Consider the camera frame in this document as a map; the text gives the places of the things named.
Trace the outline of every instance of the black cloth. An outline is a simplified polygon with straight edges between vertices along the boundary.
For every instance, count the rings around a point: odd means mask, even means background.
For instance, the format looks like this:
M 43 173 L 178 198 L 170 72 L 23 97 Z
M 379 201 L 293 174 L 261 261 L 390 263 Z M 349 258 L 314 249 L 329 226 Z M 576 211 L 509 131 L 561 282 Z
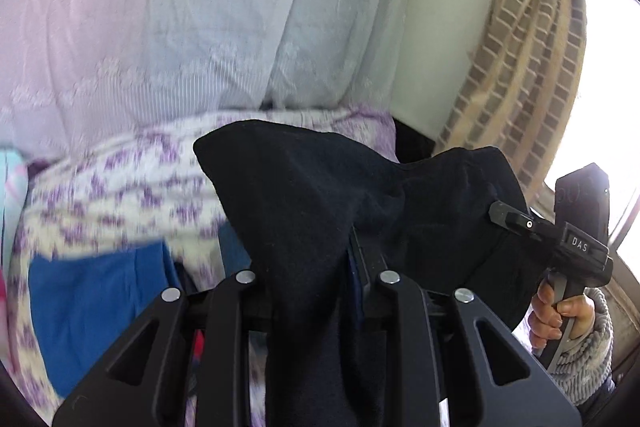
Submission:
M 611 377 L 607 377 L 607 380 L 604 381 L 600 388 L 595 393 L 593 393 L 585 403 L 578 406 L 578 411 L 580 411 L 580 416 L 582 417 L 582 423 L 591 427 L 591 424 L 589 422 L 596 418 L 598 413 L 602 411 L 603 407 L 606 406 L 606 404 L 611 399 L 611 396 L 613 395 L 615 390 L 616 386 L 613 383 L 613 379 Z M 633 425 L 636 425 L 637 423 L 638 418 L 636 417 L 634 418 Z M 609 424 L 601 423 L 601 425 L 622 427 L 623 424 L 620 422 L 610 422 Z
M 396 164 L 332 133 L 241 121 L 194 143 L 277 313 L 267 362 L 271 426 L 382 423 L 384 338 L 344 328 L 352 225 L 423 288 L 468 287 L 511 329 L 546 254 L 488 219 L 495 200 L 527 210 L 494 148 Z

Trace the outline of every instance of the bright window light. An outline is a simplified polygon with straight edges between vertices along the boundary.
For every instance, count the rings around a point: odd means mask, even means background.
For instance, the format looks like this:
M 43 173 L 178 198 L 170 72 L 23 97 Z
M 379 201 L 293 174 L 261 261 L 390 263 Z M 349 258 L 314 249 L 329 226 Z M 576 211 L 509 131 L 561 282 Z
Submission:
M 546 177 L 556 180 L 595 162 L 609 175 L 613 230 L 640 182 L 640 4 L 586 0 L 587 47 L 574 108 Z M 640 276 L 640 230 L 621 257 Z

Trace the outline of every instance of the beige striped curtain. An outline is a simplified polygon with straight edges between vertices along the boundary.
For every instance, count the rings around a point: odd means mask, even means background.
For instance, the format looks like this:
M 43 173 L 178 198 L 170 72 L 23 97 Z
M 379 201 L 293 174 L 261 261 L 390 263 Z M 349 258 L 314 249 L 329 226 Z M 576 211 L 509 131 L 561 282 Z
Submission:
M 436 151 L 499 147 L 531 201 L 574 105 L 585 26 L 584 0 L 493 0 Z

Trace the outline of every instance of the metal screw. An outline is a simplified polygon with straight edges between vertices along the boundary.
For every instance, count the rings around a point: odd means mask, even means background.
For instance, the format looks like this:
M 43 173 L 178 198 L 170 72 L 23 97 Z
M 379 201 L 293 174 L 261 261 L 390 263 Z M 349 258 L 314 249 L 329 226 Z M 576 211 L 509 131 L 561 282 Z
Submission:
M 476 298 L 476 296 L 474 295 L 474 293 L 471 290 L 468 290 L 467 288 L 458 288 L 453 295 L 455 296 L 456 300 L 467 304 L 469 302 L 471 302 L 473 299 Z
M 384 270 L 380 274 L 380 280 L 387 284 L 396 284 L 397 282 L 400 282 L 400 274 L 393 270 Z
M 251 270 L 242 270 L 236 274 L 236 280 L 241 284 L 249 284 L 255 281 L 255 273 Z
M 164 302 L 175 302 L 180 298 L 180 290 L 178 288 L 167 288 L 161 295 Z

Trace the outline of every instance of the human hand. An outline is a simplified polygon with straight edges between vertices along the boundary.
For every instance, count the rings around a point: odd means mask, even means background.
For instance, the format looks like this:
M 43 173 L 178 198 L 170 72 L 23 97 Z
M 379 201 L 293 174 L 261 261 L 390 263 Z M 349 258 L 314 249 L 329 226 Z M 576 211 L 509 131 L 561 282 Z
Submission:
M 553 301 L 554 289 L 544 280 L 540 283 L 538 293 L 531 299 L 533 313 L 527 319 L 531 327 L 529 340 L 536 349 L 545 347 L 548 340 L 559 340 L 562 337 L 560 326 L 563 317 L 575 317 L 570 339 L 577 339 L 593 328 L 595 307 L 587 295 L 577 295 L 559 302 L 557 311 L 553 307 Z

